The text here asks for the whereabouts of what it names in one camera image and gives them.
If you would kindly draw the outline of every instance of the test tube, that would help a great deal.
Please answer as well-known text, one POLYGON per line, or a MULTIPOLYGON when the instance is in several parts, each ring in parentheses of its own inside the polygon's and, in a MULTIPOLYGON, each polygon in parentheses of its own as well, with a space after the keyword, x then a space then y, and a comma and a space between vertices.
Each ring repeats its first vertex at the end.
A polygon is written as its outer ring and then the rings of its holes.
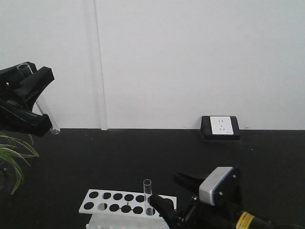
MULTIPOLYGON (((19 71, 22 72, 22 74, 25 76, 25 77, 28 77, 30 75, 33 74, 33 71, 30 67, 30 65, 28 63, 22 63, 22 64, 19 64, 17 66, 17 69, 19 71)), ((47 114, 49 116, 49 119, 52 123, 52 127, 50 129, 51 133, 56 135, 56 134, 59 134, 59 132, 61 131, 61 129, 58 127, 52 113, 51 113, 51 110, 49 109, 49 107, 47 106, 44 98, 42 95, 40 95, 38 97, 38 99, 36 100, 36 105, 38 106, 38 109, 40 110, 40 112, 42 114, 47 114)))
POLYGON ((143 189, 144 189, 144 207, 145 207, 145 213, 148 216, 153 215, 153 208, 150 206, 148 202, 148 197, 152 195, 152 181, 149 179, 146 179, 143 181, 143 189))

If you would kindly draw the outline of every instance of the wall socket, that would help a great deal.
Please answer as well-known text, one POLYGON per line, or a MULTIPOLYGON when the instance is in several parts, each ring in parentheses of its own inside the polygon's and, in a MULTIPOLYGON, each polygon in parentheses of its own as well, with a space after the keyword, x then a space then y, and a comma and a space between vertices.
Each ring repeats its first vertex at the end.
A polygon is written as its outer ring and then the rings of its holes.
POLYGON ((213 135, 232 135, 233 127, 230 116, 210 116, 213 135))
POLYGON ((235 116, 202 116, 201 133, 205 140, 239 140, 235 116))

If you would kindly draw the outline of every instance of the black tabletop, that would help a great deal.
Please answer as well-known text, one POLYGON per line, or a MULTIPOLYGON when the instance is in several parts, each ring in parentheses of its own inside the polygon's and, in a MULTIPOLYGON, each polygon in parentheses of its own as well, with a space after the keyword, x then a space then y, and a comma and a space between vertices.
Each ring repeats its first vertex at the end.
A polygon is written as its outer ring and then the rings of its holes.
POLYGON ((242 172, 244 208, 277 223, 305 226, 305 131, 242 130, 240 141, 203 141, 199 130, 63 129, 34 138, 40 158, 22 168, 14 195, 0 193, 1 229, 84 229, 78 213, 88 189, 152 191, 190 200, 176 172, 207 174, 219 166, 242 172))

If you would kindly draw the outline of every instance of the white wall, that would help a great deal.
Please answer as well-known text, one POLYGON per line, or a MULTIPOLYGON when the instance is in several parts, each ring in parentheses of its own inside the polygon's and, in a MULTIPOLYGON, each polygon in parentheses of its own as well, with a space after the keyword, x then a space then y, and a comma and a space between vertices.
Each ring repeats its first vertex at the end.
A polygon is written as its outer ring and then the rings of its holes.
POLYGON ((305 1, 97 0, 109 128, 305 129, 305 1))
POLYGON ((241 128, 305 129, 304 12, 303 0, 0 1, 0 69, 51 67, 43 95, 61 128, 236 115, 241 128))
POLYGON ((0 69, 52 68, 43 92, 60 128, 106 128, 94 1, 0 2, 0 69))

